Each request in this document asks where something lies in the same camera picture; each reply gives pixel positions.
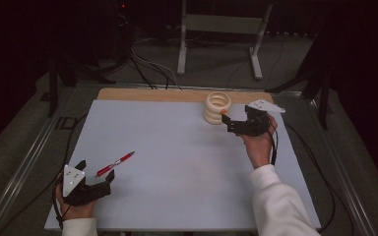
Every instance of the wrist-mounted device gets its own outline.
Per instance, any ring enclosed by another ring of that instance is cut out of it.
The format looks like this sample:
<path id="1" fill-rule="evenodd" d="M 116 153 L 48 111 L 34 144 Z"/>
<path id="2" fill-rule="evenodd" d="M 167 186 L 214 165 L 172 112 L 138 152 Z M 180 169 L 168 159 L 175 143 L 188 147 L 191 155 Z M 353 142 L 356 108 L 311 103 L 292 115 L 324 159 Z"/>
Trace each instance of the wrist-mounted device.
<path id="1" fill-rule="evenodd" d="M 86 174 L 83 171 L 85 167 L 86 162 L 84 160 L 76 167 L 65 165 L 61 176 L 54 183 L 53 206 L 60 228 L 63 228 L 63 216 L 66 212 L 62 212 L 62 215 L 58 209 L 56 201 L 57 185 L 61 183 L 63 202 L 73 207 L 86 205 L 111 194 L 110 183 L 115 178 L 114 170 L 109 172 L 104 182 L 89 186 L 86 184 Z"/>
<path id="2" fill-rule="evenodd" d="M 257 137 L 268 132 L 270 121 L 268 111 L 284 113 L 280 108 L 266 100 L 259 99 L 245 105 L 244 111 L 247 114 L 246 121 L 233 121 L 228 116 L 222 114 L 222 122 L 227 126 L 227 130 L 236 135 L 247 135 Z"/>

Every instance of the white ring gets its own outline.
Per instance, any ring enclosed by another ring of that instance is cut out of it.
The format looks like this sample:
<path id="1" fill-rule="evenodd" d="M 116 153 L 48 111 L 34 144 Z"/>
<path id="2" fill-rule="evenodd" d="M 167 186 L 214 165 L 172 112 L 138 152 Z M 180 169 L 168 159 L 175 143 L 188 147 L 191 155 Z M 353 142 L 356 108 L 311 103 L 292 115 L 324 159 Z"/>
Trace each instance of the white ring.
<path id="1" fill-rule="evenodd" d="M 215 91 L 208 95 L 205 102 L 204 118 L 207 122 L 222 124 L 221 114 L 229 111 L 231 98 L 223 92 Z"/>

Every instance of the red pen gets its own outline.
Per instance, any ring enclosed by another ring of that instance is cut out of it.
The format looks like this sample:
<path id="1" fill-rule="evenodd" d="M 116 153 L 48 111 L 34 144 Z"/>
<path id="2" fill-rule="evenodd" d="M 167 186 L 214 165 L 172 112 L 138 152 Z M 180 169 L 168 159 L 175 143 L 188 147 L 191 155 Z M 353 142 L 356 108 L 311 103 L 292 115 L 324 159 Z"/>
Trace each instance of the red pen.
<path id="1" fill-rule="evenodd" d="M 134 154 L 134 151 L 131 151 L 130 153 L 122 156 L 119 160 L 115 161 L 113 164 L 110 164 L 110 165 L 106 166 L 105 168 L 100 169 L 97 172 L 95 178 L 99 177 L 99 176 L 103 175 L 104 173 L 108 172 L 109 170 L 113 169 L 113 167 L 115 167 L 115 165 L 119 165 L 119 163 L 121 163 L 122 161 L 125 161 L 126 159 L 130 158 L 131 155 L 133 155 L 133 154 Z"/>

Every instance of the white paper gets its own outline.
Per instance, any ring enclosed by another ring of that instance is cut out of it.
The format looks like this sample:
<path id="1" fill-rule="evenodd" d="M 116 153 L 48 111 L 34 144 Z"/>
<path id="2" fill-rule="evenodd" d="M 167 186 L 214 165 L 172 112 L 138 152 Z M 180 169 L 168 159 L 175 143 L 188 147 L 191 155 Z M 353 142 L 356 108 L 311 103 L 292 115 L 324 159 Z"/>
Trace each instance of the white paper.
<path id="1" fill-rule="evenodd" d="M 115 167 L 112 194 L 96 205 L 97 227 L 129 231 L 255 229 L 253 170 L 239 137 L 203 118 L 203 103 L 95 100 L 70 161 L 87 162 L 87 184 L 100 182 L 99 169 L 130 151 Z M 281 114 L 276 169 L 305 203 L 320 227 Z M 232 120 L 245 120 L 233 104 Z M 58 228 L 53 210 L 45 224 Z"/>

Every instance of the metal rail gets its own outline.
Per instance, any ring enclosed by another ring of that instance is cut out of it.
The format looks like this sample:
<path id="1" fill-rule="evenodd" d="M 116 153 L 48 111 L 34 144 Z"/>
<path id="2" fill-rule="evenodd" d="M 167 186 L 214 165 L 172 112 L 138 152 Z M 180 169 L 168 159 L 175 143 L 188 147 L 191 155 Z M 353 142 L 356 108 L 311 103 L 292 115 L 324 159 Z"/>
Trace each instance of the metal rail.
<path id="1" fill-rule="evenodd" d="M 12 176 L 11 180 L 5 187 L 5 190 L 3 191 L 3 194 L 0 197 L 0 227 L 6 215 L 8 214 L 8 211 L 10 210 L 12 204 L 14 203 L 17 195 L 23 188 L 24 183 L 26 182 L 36 160 L 41 154 L 41 151 L 45 146 L 48 137 L 51 134 L 51 131 L 54 129 L 60 110 L 63 108 L 63 106 L 69 99 L 70 95 L 72 94 L 71 88 L 64 88 L 63 90 L 64 92 L 60 97 L 60 105 L 54 112 L 53 116 L 45 121 L 43 127 L 41 128 L 34 142 L 32 143 L 29 152 L 27 153 L 23 162 L 20 164 L 20 166 Z"/>
<path id="2" fill-rule="evenodd" d="M 325 144 L 325 147 L 327 147 L 328 149 L 329 155 L 331 157 L 331 164 L 333 165 L 333 169 L 336 172 L 336 176 L 339 180 L 341 188 L 343 189 L 346 200 L 348 202 L 348 206 L 354 216 L 354 220 L 358 226 L 358 229 L 360 230 L 361 235 L 375 236 L 376 232 L 373 228 L 373 225 L 370 222 L 370 219 L 368 218 L 364 210 L 363 204 L 361 203 L 357 191 L 352 186 L 352 183 L 348 177 L 347 171 L 342 163 L 340 155 L 334 148 L 331 139 L 324 133 L 322 127 L 318 125 L 319 120 L 316 115 L 318 112 L 315 100 L 312 100 L 309 103 L 307 103 L 307 106 L 309 114 L 314 120 L 314 122 L 312 123 L 315 126 L 315 130 L 318 132 L 319 136 Z"/>

